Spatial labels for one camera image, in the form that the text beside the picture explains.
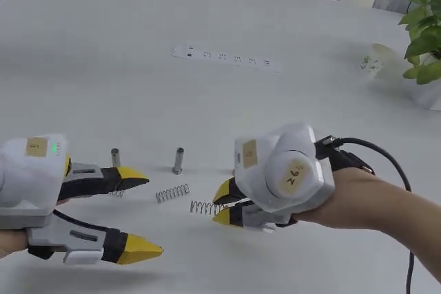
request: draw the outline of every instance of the forearm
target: forearm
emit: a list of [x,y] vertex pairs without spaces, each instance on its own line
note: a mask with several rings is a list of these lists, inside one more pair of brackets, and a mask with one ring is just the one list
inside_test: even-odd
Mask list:
[[391,185],[381,194],[373,229],[405,245],[441,282],[441,207]]

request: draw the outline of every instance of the table surface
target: table surface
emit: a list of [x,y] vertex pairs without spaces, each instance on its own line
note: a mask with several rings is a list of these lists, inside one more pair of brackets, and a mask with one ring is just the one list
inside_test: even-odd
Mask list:
[[[373,89],[360,69],[371,43],[404,52],[398,21],[331,0],[2,0],[0,140],[64,132],[73,161],[102,167],[118,147],[151,183],[61,209],[165,248],[124,267],[15,254],[0,263],[2,292],[403,293],[407,250],[379,233],[314,224],[254,233],[189,213],[190,200],[211,200],[229,178],[236,137],[297,120],[378,143],[416,192],[441,202],[440,114]],[[172,57],[182,44],[270,56],[283,72]],[[386,160],[355,151],[401,185]],[[156,203],[155,192],[184,183],[189,196]],[[413,288],[439,291],[419,263]]]

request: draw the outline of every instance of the metal spring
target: metal spring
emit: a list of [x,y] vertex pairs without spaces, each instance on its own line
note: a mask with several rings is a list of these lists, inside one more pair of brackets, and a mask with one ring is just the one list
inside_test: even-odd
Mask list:
[[211,202],[191,201],[190,213],[200,213],[215,216],[223,209],[228,208],[225,204],[214,204]]
[[184,184],[171,189],[166,189],[165,191],[157,192],[156,199],[158,200],[158,203],[161,203],[167,200],[175,199],[179,196],[186,196],[189,193],[190,188],[187,184]]
[[109,192],[108,194],[109,194],[110,196],[114,196],[114,197],[117,197],[117,198],[122,198],[123,195],[124,195],[124,192],[125,192],[125,190],[122,190],[122,191],[115,191],[115,192]]

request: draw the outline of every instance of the metal peg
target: metal peg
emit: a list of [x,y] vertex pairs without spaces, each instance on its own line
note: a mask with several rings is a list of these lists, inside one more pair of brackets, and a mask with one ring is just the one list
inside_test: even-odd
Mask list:
[[112,154],[112,166],[113,166],[113,168],[120,167],[121,166],[121,161],[119,160],[119,149],[112,148],[110,153]]
[[184,159],[184,149],[179,147],[176,151],[176,158],[174,160],[173,174],[179,175],[182,172],[182,161]]
[[[113,166],[113,168],[120,167],[121,166],[121,161],[119,159],[119,149],[112,148],[110,153],[112,155],[112,166]],[[123,195],[124,195],[124,191],[115,191],[115,192],[110,192],[109,194],[111,196],[116,196],[117,198],[122,198]]]

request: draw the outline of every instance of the sticker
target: sticker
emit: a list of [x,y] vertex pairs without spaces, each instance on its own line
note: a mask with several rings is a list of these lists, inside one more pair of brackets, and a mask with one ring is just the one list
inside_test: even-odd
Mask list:
[[281,72],[279,64],[270,59],[260,59],[255,56],[243,56],[238,54],[228,54],[226,52],[214,52],[209,50],[198,50],[193,47],[185,48],[178,46],[173,49],[172,56],[181,59],[191,59],[198,61],[209,61],[213,63],[224,63],[226,65],[236,65],[239,67],[250,67],[258,70],[271,72]]
[[28,138],[26,144],[26,156],[45,158],[48,153],[48,139],[41,137]]
[[297,188],[302,184],[303,179],[308,173],[308,166],[299,160],[294,160],[283,179],[280,181],[279,189],[281,192],[289,195],[294,195]]
[[257,143],[256,140],[250,140],[248,143],[243,144],[243,169],[248,169],[257,165]]

